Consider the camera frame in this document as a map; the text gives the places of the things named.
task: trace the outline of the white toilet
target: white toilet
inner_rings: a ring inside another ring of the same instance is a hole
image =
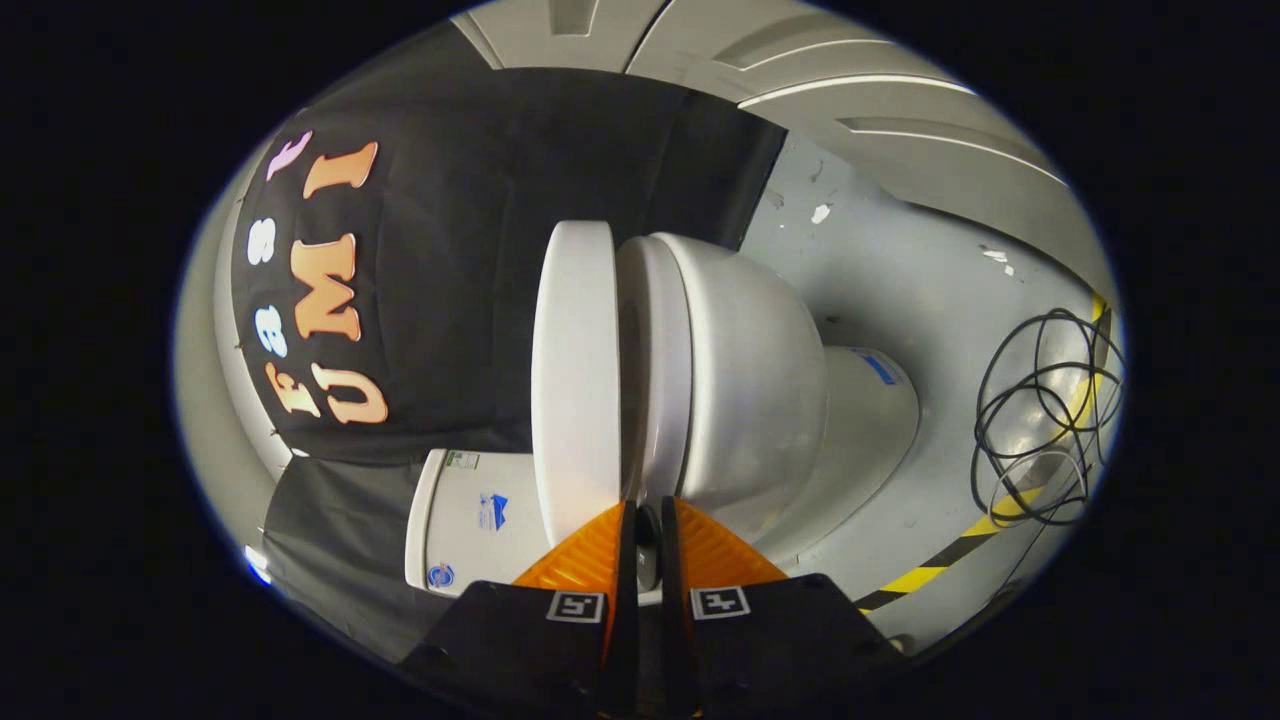
[[[429,455],[411,585],[509,583],[620,500],[668,495],[786,569],[884,483],[919,416],[896,363],[823,347],[769,269],[668,233],[614,252],[600,222],[552,233],[531,379],[532,455]]]

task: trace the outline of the logo on toilet tank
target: logo on toilet tank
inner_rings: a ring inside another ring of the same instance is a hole
[[[497,533],[502,529],[502,524],[507,521],[507,516],[503,511],[507,509],[507,498],[497,495],[481,495],[480,496],[480,529]]]
[[[448,562],[440,562],[426,571],[426,583],[433,588],[447,588],[453,584],[453,568]]]

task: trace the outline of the floor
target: floor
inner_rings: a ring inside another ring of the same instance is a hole
[[[1089,287],[1030,246],[899,202],[795,133],[783,143],[741,252],[800,292],[826,345],[888,354],[905,368],[919,396],[916,438],[893,474],[808,551],[773,559],[791,575],[826,573],[850,598],[860,598],[920,566],[982,519],[969,488],[975,401],[1005,337],[1053,307],[1088,320],[1098,306]],[[1123,350],[1120,325],[1116,318],[1112,337]],[[1010,343],[988,387],[998,392],[1015,384],[1034,366],[1033,351],[1034,329]],[[1078,328],[1046,327],[1041,366],[1084,360],[1084,352]],[[1117,360],[1108,357],[1107,366],[1117,368]],[[1082,397],[1084,379],[1083,370],[1064,369],[1042,382],[1062,397],[1073,391]],[[1103,407],[1110,387],[1100,388]],[[992,427],[993,442],[1001,448],[1032,447],[1051,437],[1056,427],[1034,395],[1015,397]],[[1103,447],[1110,447],[1119,424],[1101,433]],[[1096,456],[1097,448],[1091,454]],[[979,475],[984,497],[996,483],[986,470]],[[1097,480],[1097,471],[1092,478]],[[1060,495],[1059,488],[1074,480],[1064,464],[1048,486]],[[927,574],[918,589],[872,611],[869,619],[886,635],[913,635],[913,652],[928,647],[980,610],[1006,579],[1036,574],[1069,534],[1039,530],[1034,521],[1001,530],[947,571]],[[919,582],[916,574],[910,584]]]

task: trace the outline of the toilet seat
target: toilet seat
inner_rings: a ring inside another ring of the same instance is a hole
[[[623,497],[660,514],[685,461],[692,395],[689,305],[680,265],[657,238],[617,252]]]
[[[618,502],[618,307],[608,223],[552,231],[534,316],[534,478],[552,547]]]

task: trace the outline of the hazard stripe tape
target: hazard stripe tape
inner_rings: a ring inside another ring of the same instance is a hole
[[[1106,304],[1097,295],[1093,296],[1093,323],[1097,324],[1102,319],[1102,314],[1110,311]],[[1094,392],[1089,392],[1089,386],[1094,386]],[[1082,382],[1075,389],[1075,397],[1071,398],[1069,407],[1082,406],[1083,413],[1088,413],[1089,405],[1093,402],[1093,397],[1097,395],[1097,375],[1091,377],[1085,382]],[[1023,502],[1030,502],[1044,487],[1032,488],[1021,492]],[[1020,507],[1018,501],[1012,497],[1005,497],[992,507],[992,511],[998,515],[1016,515]],[[906,573],[901,578],[888,583],[887,585],[879,588],[878,591],[870,592],[856,601],[854,606],[858,607],[864,615],[878,610],[890,602],[900,597],[911,594],[913,592],[923,588],[928,583],[933,582],[934,578],[941,575],[963,557],[970,552],[982,547],[988,539],[996,536],[1004,527],[996,525],[991,521],[988,516],[983,516],[980,520],[973,524],[972,528],[960,533],[960,537],[951,542],[941,551],[938,551],[933,557],[925,560],[919,568]]]

